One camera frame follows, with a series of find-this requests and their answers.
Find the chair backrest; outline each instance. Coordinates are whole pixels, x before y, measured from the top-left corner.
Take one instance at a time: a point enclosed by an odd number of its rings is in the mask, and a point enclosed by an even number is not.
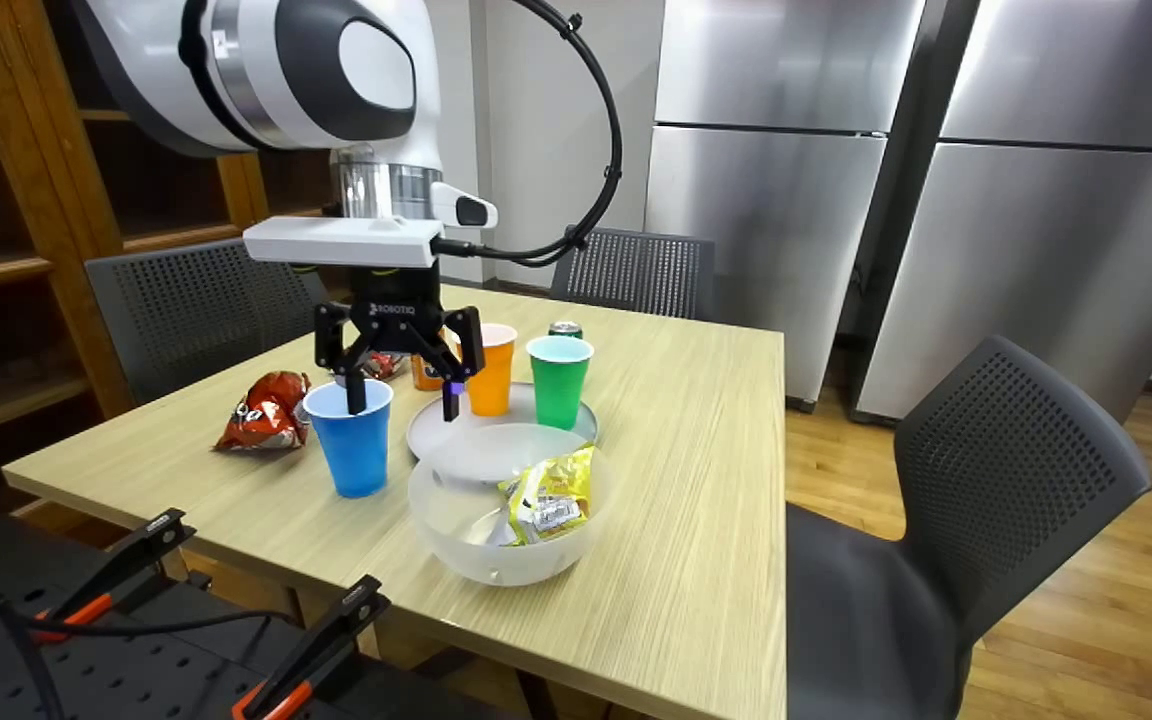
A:
[[[659,317],[712,317],[712,246],[691,238],[589,232],[586,254],[556,266],[551,292]]]
[[[256,266],[242,240],[90,261],[137,402],[163,397],[312,328],[312,272]]]
[[[904,553],[981,641],[1147,493],[1133,436],[1058,369],[983,342],[896,427]]]

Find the gray chair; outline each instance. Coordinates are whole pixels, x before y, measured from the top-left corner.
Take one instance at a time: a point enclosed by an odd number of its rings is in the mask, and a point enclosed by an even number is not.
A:
[[[896,545],[784,509],[796,720],[956,716],[974,643],[1147,493],[1130,432],[1009,342],[904,418],[896,467]]]
[[[589,232],[551,272],[551,298],[659,317],[712,317],[712,246],[691,238]]]
[[[137,402],[312,334],[312,272],[248,261],[242,240],[99,255],[90,279]]]

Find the yellow wrapper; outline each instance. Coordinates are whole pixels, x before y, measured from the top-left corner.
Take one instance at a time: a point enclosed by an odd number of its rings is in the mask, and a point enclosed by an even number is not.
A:
[[[505,496],[522,545],[582,527],[593,514],[593,450],[531,466]]]

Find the refrigerator door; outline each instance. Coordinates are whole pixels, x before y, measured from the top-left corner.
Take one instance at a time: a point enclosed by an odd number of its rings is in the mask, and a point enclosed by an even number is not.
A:
[[[647,232],[715,246],[715,317],[787,335],[815,405],[883,139],[657,129]]]
[[[887,134],[920,0],[670,0],[659,124]]]
[[[858,411],[899,421],[988,334],[1130,418],[1152,375],[1152,157],[941,146]]]
[[[941,138],[1152,148],[1152,0],[981,0]]]

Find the green cup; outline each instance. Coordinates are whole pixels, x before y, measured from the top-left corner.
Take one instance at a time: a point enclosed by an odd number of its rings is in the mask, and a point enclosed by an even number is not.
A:
[[[549,427],[578,427],[593,343],[582,335],[537,335],[529,343],[529,358],[537,385],[537,421]]]

